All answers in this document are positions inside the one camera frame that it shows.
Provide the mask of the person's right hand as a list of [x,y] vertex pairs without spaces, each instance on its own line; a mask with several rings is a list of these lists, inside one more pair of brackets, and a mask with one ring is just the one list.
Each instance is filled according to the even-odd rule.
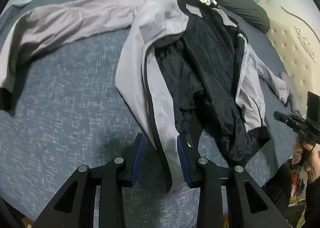
[[308,183],[319,178],[319,144],[298,135],[293,147],[292,163],[304,161],[304,170],[308,175]]

